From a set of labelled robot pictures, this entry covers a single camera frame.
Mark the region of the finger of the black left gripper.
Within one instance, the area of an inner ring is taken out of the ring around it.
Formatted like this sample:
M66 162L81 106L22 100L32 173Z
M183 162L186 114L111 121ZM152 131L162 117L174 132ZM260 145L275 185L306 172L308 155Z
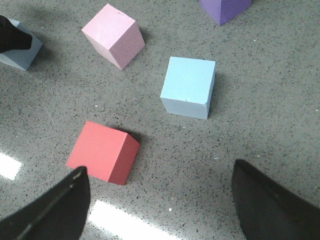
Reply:
M15 27L8 18L0 16L0 52L29 50L33 37Z

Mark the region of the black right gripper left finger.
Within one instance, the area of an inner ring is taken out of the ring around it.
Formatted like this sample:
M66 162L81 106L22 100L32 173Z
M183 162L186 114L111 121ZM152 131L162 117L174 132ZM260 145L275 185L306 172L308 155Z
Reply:
M78 240L91 201L87 169L78 167L32 203L0 222L2 240Z

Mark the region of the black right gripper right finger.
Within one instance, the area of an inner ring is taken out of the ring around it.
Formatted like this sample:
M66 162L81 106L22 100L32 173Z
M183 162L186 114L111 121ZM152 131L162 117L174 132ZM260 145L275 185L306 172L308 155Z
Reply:
M240 227L248 240L318 240L320 210L245 160L231 181Z

